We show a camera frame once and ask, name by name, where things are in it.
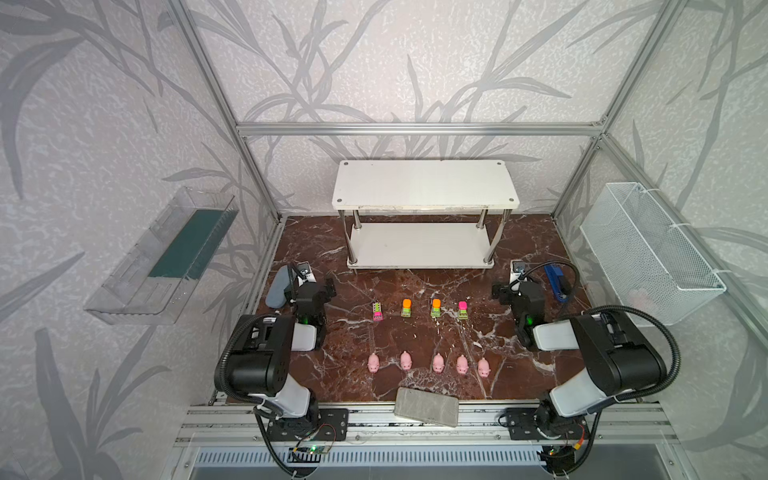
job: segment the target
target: black mounting plate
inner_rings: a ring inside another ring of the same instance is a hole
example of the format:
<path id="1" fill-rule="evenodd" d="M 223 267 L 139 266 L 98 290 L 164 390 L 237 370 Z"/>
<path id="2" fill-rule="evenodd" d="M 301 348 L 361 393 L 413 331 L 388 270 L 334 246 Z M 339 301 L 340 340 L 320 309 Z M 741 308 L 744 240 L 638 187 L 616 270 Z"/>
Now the black mounting plate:
<path id="1" fill-rule="evenodd" d="M 322 427 L 311 439 L 307 441 L 328 441 L 333 440 L 333 430 L 336 430 L 336 441 L 341 442 L 346 440 L 346 429 L 349 424 L 349 410 L 348 409 L 324 409 L 320 408 L 318 413 L 319 423 L 327 423 L 331 425 L 333 429 L 328 427 Z M 270 437 L 272 442 L 294 442 L 295 437 L 289 432 L 286 432 L 280 425 L 280 422 L 270 422 L 270 426 L 266 429 L 267 436 Z"/>
<path id="2" fill-rule="evenodd" d="M 534 422 L 535 413 L 535 408 L 510 408 L 505 410 L 499 421 L 509 430 L 510 440 L 552 440 L 551 438 L 542 435 L 536 429 L 536 424 Z M 568 430 L 564 430 L 564 432 L 567 432 L 568 438 L 578 439 L 581 436 L 581 429 L 578 428 L 576 421 L 574 421 L 572 426 L 572 429 L 569 428 Z"/>

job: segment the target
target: lower shelf board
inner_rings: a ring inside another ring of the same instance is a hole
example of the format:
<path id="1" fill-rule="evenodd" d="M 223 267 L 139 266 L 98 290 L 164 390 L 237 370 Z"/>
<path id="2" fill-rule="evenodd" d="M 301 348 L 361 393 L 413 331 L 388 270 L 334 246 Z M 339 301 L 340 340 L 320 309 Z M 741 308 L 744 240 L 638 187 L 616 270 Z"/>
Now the lower shelf board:
<path id="1" fill-rule="evenodd" d="M 491 268 L 491 244 L 474 223 L 363 223 L 352 229 L 353 269 Z"/>

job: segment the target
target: green cloth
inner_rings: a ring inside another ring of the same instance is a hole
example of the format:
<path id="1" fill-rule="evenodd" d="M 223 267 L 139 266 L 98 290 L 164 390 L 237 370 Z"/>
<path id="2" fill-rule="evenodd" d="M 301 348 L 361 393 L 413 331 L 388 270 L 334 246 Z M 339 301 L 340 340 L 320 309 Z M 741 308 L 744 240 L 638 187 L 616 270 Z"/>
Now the green cloth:
<path id="1" fill-rule="evenodd" d="M 236 215 L 224 210 L 196 210 L 149 276 L 199 280 Z"/>

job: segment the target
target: shelf top panel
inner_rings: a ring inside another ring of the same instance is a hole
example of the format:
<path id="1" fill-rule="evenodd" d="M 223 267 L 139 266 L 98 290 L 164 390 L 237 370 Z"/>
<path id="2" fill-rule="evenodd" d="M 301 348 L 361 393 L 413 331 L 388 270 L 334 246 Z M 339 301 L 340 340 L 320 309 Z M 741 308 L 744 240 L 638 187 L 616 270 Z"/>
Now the shelf top panel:
<path id="1" fill-rule="evenodd" d="M 334 210 L 513 210 L 503 161 L 349 160 L 339 164 Z"/>

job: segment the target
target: pink pig toy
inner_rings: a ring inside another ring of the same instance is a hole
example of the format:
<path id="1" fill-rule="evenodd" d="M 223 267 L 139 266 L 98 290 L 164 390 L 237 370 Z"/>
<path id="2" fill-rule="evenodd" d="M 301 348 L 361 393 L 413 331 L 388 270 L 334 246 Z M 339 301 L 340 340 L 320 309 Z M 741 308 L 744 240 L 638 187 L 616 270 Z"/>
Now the pink pig toy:
<path id="1" fill-rule="evenodd" d="M 371 356 L 368 357 L 368 371 L 371 373 L 379 371 L 379 356 L 375 353 L 371 353 Z"/>
<path id="2" fill-rule="evenodd" d="M 469 363 L 467 363 L 467 357 L 461 355 L 456 360 L 456 372 L 459 372 L 462 375 L 466 375 L 468 371 L 469 371 Z"/>
<path id="3" fill-rule="evenodd" d="M 445 369 L 445 360 L 442 358 L 442 355 L 439 353 L 435 355 L 435 358 L 432 359 L 432 370 L 435 371 L 435 373 L 442 373 L 442 371 Z"/>
<path id="4" fill-rule="evenodd" d="M 478 362 L 478 373 L 484 379 L 487 379 L 491 375 L 491 366 L 488 364 L 488 360 L 485 357 L 481 358 Z"/>
<path id="5" fill-rule="evenodd" d="M 411 354 L 408 352 L 403 352 L 402 355 L 400 355 L 400 366 L 403 370 L 410 370 L 411 366 L 413 366 L 413 360 L 411 360 Z"/>

